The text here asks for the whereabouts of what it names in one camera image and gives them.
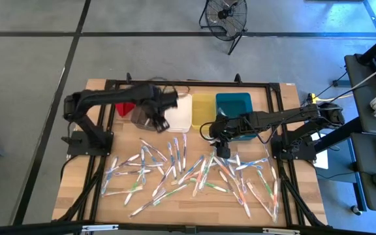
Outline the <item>black gantry bar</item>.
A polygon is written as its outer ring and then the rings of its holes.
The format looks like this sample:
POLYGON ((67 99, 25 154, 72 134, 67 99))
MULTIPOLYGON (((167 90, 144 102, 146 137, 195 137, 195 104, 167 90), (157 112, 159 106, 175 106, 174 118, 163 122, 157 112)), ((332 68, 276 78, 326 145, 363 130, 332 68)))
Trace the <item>black gantry bar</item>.
POLYGON ((0 227, 0 235, 65 235, 79 232, 98 232, 106 230, 152 230, 183 232, 240 232, 276 235, 376 235, 372 232, 341 230, 332 227, 309 227, 292 225, 290 227, 233 227, 233 226, 196 226, 196 225, 146 225, 146 224, 94 224, 92 221, 52 221, 26 225, 0 227))

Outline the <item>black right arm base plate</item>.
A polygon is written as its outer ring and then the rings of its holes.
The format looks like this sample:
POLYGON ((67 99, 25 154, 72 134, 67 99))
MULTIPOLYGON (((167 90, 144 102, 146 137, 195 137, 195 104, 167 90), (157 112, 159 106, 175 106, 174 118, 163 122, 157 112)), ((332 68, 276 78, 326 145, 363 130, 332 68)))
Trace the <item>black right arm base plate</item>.
POLYGON ((270 143, 274 159, 305 161, 316 159, 315 142, 310 136, 287 142, 282 136, 275 135, 270 143))

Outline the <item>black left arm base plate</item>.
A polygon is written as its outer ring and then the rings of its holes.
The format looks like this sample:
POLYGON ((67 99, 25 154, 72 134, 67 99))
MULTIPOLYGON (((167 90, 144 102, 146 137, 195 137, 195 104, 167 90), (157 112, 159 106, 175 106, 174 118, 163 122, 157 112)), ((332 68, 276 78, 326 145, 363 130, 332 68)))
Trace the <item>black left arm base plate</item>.
POLYGON ((84 131, 74 131, 71 137, 62 136, 62 141, 68 144, 68 155, 94 155, 106 156, 111 153, 112 141, 114 134, 112 132, 105 132, 105 146, 96 146, 91 144, 89 137, 84 131))

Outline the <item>teal plastic bin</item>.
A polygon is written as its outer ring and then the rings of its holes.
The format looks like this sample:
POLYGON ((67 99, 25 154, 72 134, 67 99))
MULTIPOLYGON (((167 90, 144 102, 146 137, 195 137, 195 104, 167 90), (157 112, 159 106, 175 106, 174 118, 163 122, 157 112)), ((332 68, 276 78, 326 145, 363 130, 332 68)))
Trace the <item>teal plastic bin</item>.
POLYGON ((249 93, 218 93, 215 97, 217 112, 234 118, 227 123, 226 130, 233 130, 237 126, 236 119, 240 114, 253 111, 249 93))

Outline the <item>white paper sheet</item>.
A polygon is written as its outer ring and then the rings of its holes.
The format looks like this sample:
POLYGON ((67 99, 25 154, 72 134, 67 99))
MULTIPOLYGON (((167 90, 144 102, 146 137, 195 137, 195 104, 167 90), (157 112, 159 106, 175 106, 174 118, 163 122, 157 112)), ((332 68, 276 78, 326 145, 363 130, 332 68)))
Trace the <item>white paper sheet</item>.
MULTIPOLYGON (((325 134, 314 133, 311 135, 313 141, 319 140, 324 137, 325 134)), ((313 165, 316 168, 328 169, 328 151, 324 150, 316 154, 316 159, 313 161, 313 165)))

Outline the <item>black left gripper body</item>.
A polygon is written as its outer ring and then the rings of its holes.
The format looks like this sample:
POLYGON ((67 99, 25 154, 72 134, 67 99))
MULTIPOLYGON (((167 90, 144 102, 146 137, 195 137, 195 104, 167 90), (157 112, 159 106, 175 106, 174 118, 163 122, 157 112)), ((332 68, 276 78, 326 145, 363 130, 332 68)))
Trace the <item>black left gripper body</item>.
POLYGON ((148 99, 148 107, 158 113, 163 113, 170 108, 178 107, 178 92, 163 91, 157 86, 152 87, 153 95, 148 99))

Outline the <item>white plastic bin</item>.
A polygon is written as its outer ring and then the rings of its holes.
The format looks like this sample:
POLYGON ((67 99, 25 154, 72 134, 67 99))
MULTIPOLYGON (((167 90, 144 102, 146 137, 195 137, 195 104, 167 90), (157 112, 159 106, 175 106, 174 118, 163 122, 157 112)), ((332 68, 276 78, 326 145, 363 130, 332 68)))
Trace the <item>white plastic bin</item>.
POLYGON ((165 111, 164 117, 170 127, 167 129, 171 133, 187 133, 192 124, 192 95, 179 93, 176 108, 165 111))

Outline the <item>grey translucent bin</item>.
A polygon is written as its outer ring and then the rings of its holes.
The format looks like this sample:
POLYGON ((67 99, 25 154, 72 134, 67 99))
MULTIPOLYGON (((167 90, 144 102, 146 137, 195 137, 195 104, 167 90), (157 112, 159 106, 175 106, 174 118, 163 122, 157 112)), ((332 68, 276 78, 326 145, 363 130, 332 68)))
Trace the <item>grey translucent bin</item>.
POLYGON ((147 131, 156 131, 155 127, 150 123, 147 127, 144 126, 147 119, 149 119, 149 111, 152 110, 146 105, 136 106, 131 115, 131 122, 138 127, 139 129, 147 130, 147 131))

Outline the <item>small red bin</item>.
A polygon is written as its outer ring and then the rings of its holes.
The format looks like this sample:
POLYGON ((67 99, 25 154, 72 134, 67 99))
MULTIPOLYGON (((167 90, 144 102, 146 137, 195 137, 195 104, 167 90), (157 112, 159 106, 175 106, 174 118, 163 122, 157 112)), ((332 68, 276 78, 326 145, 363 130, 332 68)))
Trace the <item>small red bin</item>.
POLYGON ((115 104, 116 110, 119 114, 119 116, 124 117, 126 116, 130 111, 132 111, 135 108, 135 104, 133 102, 121 102, 115 104))

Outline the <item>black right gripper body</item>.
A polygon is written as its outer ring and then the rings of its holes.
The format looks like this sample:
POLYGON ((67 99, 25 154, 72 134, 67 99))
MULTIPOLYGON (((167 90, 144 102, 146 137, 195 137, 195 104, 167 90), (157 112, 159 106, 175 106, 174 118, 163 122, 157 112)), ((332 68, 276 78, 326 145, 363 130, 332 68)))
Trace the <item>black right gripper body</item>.
POLYGON ((230 118, 223 114, 217 114, 215 121, 209 127, 210 144, 216 146, 218 142, 230 142, 239 138, 241 119, 230 118))

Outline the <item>black floor fan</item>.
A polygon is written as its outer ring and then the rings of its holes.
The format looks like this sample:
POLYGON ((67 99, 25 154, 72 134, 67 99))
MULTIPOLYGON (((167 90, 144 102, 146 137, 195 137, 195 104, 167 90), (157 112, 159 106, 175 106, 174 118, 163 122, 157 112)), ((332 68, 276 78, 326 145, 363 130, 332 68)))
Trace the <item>black floor fan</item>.
POLYGON ((227 53, 231 55, 247 32, 247 12, 246 0, 206 0, 198 24, 217 39, 231 42, 227 53))

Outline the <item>black desk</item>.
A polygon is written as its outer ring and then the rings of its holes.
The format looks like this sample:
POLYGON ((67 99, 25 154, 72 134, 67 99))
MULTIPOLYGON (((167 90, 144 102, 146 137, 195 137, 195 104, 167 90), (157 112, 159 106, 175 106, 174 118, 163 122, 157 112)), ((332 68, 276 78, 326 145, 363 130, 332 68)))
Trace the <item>black desk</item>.
MULTIPOLYGON (((354 55, 346 55, 344 60, 352 86, 355 86, 374 72, 371 67, 359 64, 354 55)), ((352 92, 362 131, 376 134, 376 117, 373 115, 373 110, 369 105, 369 102, 376 97, 376 77, 370 78, 352 92)))
POLYGON ((351 142, 366 204, 369 209, 376 211, 376 186, 371 179, 376 173, 376 135, 354 133, 351 142))

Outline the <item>white toothbrush in clear wrapper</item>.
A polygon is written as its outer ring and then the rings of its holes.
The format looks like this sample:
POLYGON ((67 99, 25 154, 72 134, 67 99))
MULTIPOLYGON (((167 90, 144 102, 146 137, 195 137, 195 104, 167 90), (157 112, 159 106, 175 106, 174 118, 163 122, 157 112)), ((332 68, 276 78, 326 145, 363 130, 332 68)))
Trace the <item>white toothbrush in clear wrapper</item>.
POLYGON ((265 151, 266 151, 266 155, 267 155, 266 158, 267 158, 267 162, 268 162, 269 167, 270 167, 270 172, 271 172, 272 178, 273 178, 274 180, 276 180, 276 179, 277 179, 277 174, 276 174, 275 168, 274 168, 274 166, 273 166, 272 158, 271 158, 271 156, 270 156, 270 153, 269 153, 269 150, 268 150, 268 147, 267 147, 266 144, 264 145, 264 149, 265 149, 265 151))

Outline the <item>yellow plastic bin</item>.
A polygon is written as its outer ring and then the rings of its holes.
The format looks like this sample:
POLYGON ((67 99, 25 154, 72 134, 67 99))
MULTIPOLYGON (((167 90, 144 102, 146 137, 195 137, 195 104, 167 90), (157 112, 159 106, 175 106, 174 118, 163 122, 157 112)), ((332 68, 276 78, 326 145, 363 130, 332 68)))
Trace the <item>yellow plastic bin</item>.
POLYGON ((192 127, 199 131, 207 122, 215 121, 216 102, 214 93, 195 93, 192 102, 192 127))

